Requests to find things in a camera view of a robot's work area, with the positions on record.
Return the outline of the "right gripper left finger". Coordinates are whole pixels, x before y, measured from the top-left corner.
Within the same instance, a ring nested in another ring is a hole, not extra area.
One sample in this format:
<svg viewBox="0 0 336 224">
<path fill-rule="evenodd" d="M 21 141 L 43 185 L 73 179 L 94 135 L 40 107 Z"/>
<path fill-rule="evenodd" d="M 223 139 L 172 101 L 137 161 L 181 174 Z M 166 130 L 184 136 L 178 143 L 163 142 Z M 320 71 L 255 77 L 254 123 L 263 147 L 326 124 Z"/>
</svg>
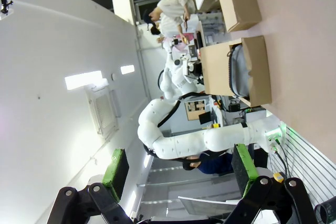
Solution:
<svg viewBox="0 0 336 224">
<path fill-rule="evenodd" d="M 81 191 L 63 187 L 55 199 L 47 223 L 88 223 L 101 216 L 105 223 L 133 223 L 119 205 L 129 171 L 125 150 L 114 150 L 102 182 Z"/>
</svg>

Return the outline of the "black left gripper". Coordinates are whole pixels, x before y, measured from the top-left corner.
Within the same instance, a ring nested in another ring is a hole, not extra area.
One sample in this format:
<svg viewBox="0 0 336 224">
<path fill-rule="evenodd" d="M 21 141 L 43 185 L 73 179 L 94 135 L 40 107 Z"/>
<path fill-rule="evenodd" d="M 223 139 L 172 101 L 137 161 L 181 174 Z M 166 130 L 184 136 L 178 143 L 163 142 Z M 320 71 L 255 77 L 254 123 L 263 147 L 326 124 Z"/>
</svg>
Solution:
<svg viewBox="0 0 336 224">
<path fill-rule="evenodd" d="M 197 82 L 204 82 L 202 63 L 193 61 L 188 64 L 188 77 Z"/>
</svg>

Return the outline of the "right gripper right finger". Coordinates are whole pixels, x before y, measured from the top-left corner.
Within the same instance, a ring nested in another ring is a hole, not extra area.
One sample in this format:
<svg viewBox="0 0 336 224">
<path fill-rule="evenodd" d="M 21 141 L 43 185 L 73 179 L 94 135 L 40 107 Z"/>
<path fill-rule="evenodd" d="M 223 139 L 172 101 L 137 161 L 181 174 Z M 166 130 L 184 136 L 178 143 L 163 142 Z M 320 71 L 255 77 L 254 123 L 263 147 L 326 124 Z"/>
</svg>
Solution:
<svg viewBox="0 0 336 224">
<path fill-rule="evenodd" d="M 225 223 L 254 223 L 263 210 L 271 210 L 279 223 L 317 223 L 307 190 L 299 178 L 278 182 L 259 175 L 247 147 L 236 144 L 232 167 L 242 199 Z"/>
</svg>

